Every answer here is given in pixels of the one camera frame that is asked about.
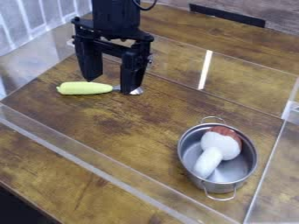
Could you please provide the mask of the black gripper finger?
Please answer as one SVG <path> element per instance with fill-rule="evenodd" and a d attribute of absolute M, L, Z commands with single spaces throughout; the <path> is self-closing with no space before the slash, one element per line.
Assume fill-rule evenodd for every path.
<path fill-rule="evenodd" d="M 82 75 L 86 81 L 94 81 L 103 74 L 102 51 L 92 41 L 79 36 L 75 37 L 74 44 Z"/>
<path fill-rule="evenodd" d="M 151 43 L 135 42 L 122 56 L 120 92 L 124 95 L 142 86 L 150 55 Z"/>

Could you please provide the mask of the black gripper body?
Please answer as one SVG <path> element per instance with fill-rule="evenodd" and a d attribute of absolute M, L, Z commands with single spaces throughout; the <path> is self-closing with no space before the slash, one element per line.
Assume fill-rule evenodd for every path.
<path fill-rule="evenodd" d="M 106 53 L 123 57 L 126 52 L 147 58 L 151 54 L 154 36 L 139 29 L 142 11 L 140 0 L 91 0 L 92 19 L 75 17 L 72 36 L 79 58 Z"/>

